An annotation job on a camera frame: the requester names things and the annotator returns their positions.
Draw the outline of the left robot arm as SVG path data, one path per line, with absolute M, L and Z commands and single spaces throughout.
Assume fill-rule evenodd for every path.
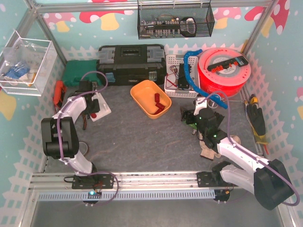
M 64 103 L 66 91 L 64 83 L 57 81 L 53 97 L 57 113 L 41 121 L 43 152 L 72 168 L 77 176 L 85 176 L 97 172 L 97 168 L 81 153 L 74 123 L 79 116 L 96 113 L 100 108 L 98 100 L 92 98 L 92 82 L 80 81 L 79 89 Z

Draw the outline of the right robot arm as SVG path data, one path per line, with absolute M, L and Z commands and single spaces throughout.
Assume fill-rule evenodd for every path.
M 216 185 L 239 186 L 252 193 L 267 210 L 273 210 L 294 195 L 283 163 L 260 157 L 229 137 L 219 128 L 223 115 L 203 107 L 192 110 L 182 107 L 180 112 L 181 120 L 195 127 L 202 151 L 212 151 L 229 159 L 212 169 L 211 181 Z

